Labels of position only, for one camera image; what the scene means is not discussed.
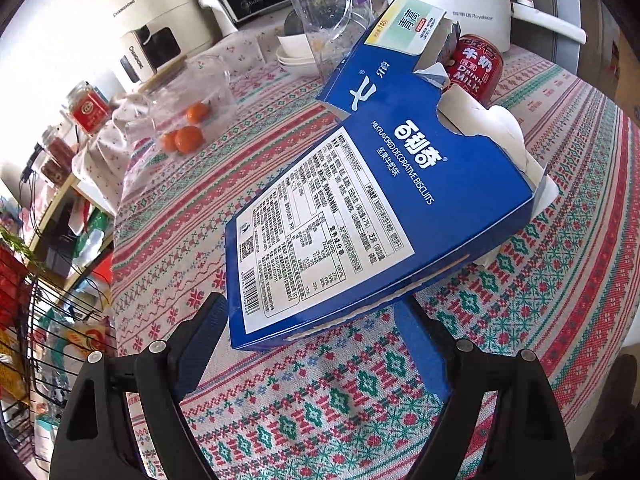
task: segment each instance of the orange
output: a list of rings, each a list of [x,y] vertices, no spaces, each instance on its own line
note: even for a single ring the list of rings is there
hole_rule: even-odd
[[[175,135],[175,147],[180,153],[193,153],[204,143],[202,130],[197,126],[185,126]]]
[[[164,134],[162,137],[160,137],[162,150],[165,153],[173,153],[178,150],[178,147],[175,145],[175,136],[177,133],[178,133],[178,130],[172,130],[167,134]]]
[[[189,124],[201,123],[209,116],[209,105],[204,103],[196,103],[187,108],[187,122]]]

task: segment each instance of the tablecloth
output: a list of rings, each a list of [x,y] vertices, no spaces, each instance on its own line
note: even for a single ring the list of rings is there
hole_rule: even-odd
[[[215,48],[237,54],[232,41]],[[151,142],[132,156],[113,256],[120,355],[165,338],[207,294],[224,292],[226,221],[335,124],[314,101],[318,80],[267,57],[238,70],[238,116],[218,142],[182,161]],[[560,196],[490,267],[469,265],[418,298],[485,351],[535,350],[569,424],[637,307],[638,129],[599,91],[517,47],[505,54],[494,101],[515,115]],[[388,308],[265,354],[227,341],[182,404],[219,478],[401,478],[441,409]],[[461,478],[478,464],[494,401],[486,396]],[[146,467],[163,478],[136,396],[129,407]]]

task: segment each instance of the white bowl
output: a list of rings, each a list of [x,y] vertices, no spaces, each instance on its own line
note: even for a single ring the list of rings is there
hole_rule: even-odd
[[[285,56],[284,49],[279,46],[276,50],[276,57],[278,61],[284,65],[305,65],[309,63],[315,63],[316,60],[312,57],[289,57]]]
[[[315,63],[307,63],[302,65],[284,65],[280,64],[280,66],[289,72],[291,75],[297,77],[319,77],[320,72],[318,72],[318,67]]]
[[[278,40],[288,57],[313,57],[311,47],[304,34],[278,36]]]

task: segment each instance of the spice jar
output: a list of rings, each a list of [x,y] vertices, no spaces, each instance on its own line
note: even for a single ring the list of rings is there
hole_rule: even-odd
[[[75,156],[74,150],[58,135],[58,130],[55,127],[49,126],[44,131],[42,145],[61,168],[71,173],[71,161]]]
[[[49,180],[54,186],[61,187],[69,174],[60,168],[52,158],[48,158],[40,168],[40,174]]]
[[[100,130],[111,117],[108,101],[87,81],[79,82],[66,96],[66,110],[89,135]]]

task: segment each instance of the red can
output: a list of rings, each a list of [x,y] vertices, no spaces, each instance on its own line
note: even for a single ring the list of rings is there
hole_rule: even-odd
[[[69,115],[89,135],[111,117],[109,103],[86,81],[79,82],[66,96]]]
[[[458,40],[451,59],[454,63],[447,67],[451,83],[487,108],[504,67],[500,51],[484,38],[466,34]]]

